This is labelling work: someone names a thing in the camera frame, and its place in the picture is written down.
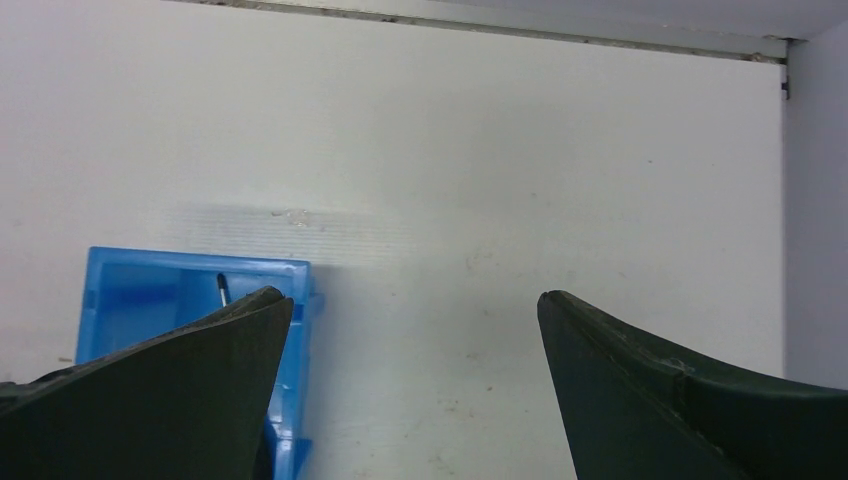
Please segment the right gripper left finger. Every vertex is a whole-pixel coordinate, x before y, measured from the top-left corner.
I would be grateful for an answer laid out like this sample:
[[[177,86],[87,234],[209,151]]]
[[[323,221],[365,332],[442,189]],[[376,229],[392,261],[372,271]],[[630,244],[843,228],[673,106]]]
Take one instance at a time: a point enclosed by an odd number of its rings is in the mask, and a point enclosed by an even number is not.
[[[101,358],[1,386],[5,479],[268,479],[294,303],[261,288]]]

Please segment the black yellow screwdriver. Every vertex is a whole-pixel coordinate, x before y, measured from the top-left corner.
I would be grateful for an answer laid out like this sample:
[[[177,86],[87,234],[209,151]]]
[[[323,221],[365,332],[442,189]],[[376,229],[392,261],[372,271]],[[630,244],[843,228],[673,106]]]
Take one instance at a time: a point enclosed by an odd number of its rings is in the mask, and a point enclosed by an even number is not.
[[[221,305],[226,307],[229,304],[229,289],[226,276],[223,273],[218,273],[216,275],[216,283]]]

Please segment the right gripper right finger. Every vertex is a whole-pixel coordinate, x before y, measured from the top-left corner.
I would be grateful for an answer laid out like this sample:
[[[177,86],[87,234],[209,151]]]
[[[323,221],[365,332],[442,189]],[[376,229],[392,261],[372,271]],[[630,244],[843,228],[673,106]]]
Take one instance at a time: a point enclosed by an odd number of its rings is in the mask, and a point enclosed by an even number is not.
[[[843,479],[847,394],[708,357],[565,291],[538,324],[580,479]]]

